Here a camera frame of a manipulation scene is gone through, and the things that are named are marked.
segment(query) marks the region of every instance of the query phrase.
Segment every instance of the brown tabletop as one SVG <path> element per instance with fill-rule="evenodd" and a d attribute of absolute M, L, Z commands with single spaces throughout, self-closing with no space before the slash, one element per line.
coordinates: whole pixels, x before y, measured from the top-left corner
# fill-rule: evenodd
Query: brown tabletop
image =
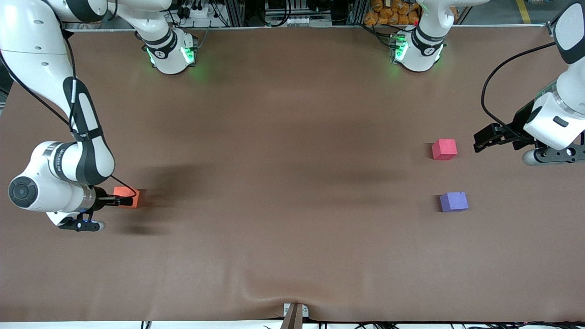
<path fill-rule="evenodd" d="M 77 71 L 117 165 L 146 189 L 99 233 L 0 197 L 0 320 L 231 320 L 300 301 L 327 321 L 585 320 L 582 164 L 473 152 L 489 72 L 544 28 L 461 28 L 415 74 L 362 29 L 212 31 L 164 76 L 131 33 L 78 33 Z M 566 69 L 555 48 L 507 65 L 505 121 Z M 430 143 L 455 138 L 451 161 Z M 15 86 L 0 186 L 66 126 Z M 110 189 L 115 185 L 103 184 Z M 440 213 L 465 191 L 470 209 Z"/>

